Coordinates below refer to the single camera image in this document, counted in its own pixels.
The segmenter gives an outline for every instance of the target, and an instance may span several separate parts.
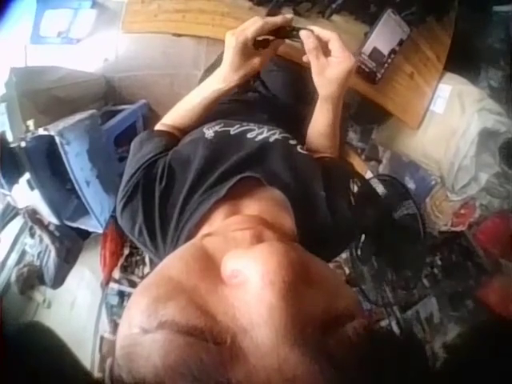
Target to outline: electronic device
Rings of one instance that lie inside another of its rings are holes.
[[[410,28],[406,22],[394,10],[386,10],[368,33],[358,53],[358,74],[377,84],[409,35]]]

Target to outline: wooden tabletop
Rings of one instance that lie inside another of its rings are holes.
[[[126,33],[182,34],[224,39],[230,29],[266,10],[247,0],[127,0],[122,30]],[[455,12],[442,22],[429,20],[414,29],[376,86],[354,76],[352,87],[387,109],[413,129],[419,128],[441,77],[454,31]],[[295,24],[315,24],[335,30],[355,52],[370,28],[346,14],[331,20],[296,18]],[[287,43],[279,54],[303,64],[299,44]]]

